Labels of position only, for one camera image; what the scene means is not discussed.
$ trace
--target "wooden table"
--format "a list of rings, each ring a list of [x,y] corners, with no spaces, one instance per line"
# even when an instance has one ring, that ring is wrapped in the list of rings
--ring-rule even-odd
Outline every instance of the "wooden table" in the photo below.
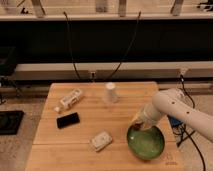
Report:
[[[116,83],[119,101],[102,101],[104,83],[55,83],[51,85],[39,122],[26,171],[144,171],[183,170],[167,117],[158,124],[165,136],[165,149],[160,157],[143,161],[129,150],[126,133],[135,113],[151,101],[158,87],[154,82]],[[81,122],[63,129],[56,126],[57,113],[53,110],[60,98],[74,88],[84,92],[84,98],[72,109]],[[106,130],[113,143],[96,153],[89,140]]]

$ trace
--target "floor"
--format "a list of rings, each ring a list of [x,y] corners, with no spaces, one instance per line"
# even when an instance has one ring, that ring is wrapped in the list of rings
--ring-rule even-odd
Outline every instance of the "floor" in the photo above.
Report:
[[[14,136],[0,136],[0,170],[1,171],[24,171],[25,164],[35,136],[36,128],[48,93],[35,90],[32,87],[26,88],[28,94],[14,98],[15,94],[9,94],[6,103],[0,105],[0,110],[23,110],[25,112],[19,132]],[[196,108],[200,111],[213,115],[213,94],[194,94],[193,99]],[[193,135],[206,162],[206,170],[213,171],[213,145],[198,133]],[[201,171],[201,159],[190,140],[186,140],[180,146],[181,155],[186,171]]]

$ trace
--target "white cup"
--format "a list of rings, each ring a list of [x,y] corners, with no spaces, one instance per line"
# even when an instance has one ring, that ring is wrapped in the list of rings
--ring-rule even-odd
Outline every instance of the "white cup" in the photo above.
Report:
[[[105,85],[103,101],[105,103],[115,103],[118,101],[118,96],[116,94],[116,86],[114,83],[109,82]]]

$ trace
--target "dark wall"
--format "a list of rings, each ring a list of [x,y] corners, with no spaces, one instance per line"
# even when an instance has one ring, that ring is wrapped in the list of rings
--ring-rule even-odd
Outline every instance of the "dark wall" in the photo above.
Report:
[[[71,21],[76,62],[120,61],[136,21]],[[0,22],[0,46],[20,63],[71,62],[66,21]],[[141,20],[125,61],[213,61],[213,20]]]

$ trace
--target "small white box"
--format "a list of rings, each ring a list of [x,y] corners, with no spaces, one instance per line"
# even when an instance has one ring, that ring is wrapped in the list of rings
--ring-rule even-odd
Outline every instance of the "small white box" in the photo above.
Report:
[[[112,137],[106,131],[103,131],[90,140],[92,148],[98,152],[112,142]]]

